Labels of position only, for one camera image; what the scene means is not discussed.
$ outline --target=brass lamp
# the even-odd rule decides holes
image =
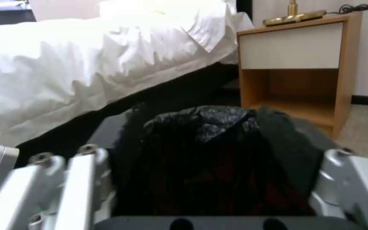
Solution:
[[[287,8],[288,16],[276,18],[276,19],[266,19],[263,21],[265,26],[282,25],[294,22],[301,22],[313,19],[321,19],[323,15],[326,14],[326,10],[318,10],[308,13],[298,14],[298,3],[296,0],[289,0],[289,5]]]

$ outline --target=open shelf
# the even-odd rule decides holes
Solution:
[[[264,99],[259,103],[250,106],[257,109],[260,106],[267,106],[272,109],[280,110],[294,117],[307,119],[313,124],[320,126],[333,126],[334,104],[317,101],[300,101],[288,98]]]
[[[241,104],[306,119],[332,136],[339,70],[241,70]]]

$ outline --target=white bedsheet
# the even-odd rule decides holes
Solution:
[[[38,137],[213,64],[237,47],[228,11],[220,16],[225,24],[213,28],[223,37],[208,51],[166,17],[157,14],[137,25],[58,19],[0,26],[0,144],[16,146]]]

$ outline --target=screw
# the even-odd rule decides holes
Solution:
[[[97,149],[98,146],[96,144],[85,144],[79,148],[78,153],[81,155],[95,154]]]
[[[49,168],[52,164],[52,160],[51,160],[52,156],[53,156],[52,153],[48,153],[48,152],[38,153],[29,159],[29,163],[32,165],[40,165],[45,168]]]
[[[35,214],[31,217],[31,224],[37,223],[41,221],[42,217],[41,214]]]

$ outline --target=power cord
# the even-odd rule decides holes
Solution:
[[[364,10],[368,10],[367,4],[360,4],[358,6],[344,4],[342,7],[340,7],[339,12],[328,12],[328,13],[346,14],[346,13],[351,13],[353,11],[364,11]]]

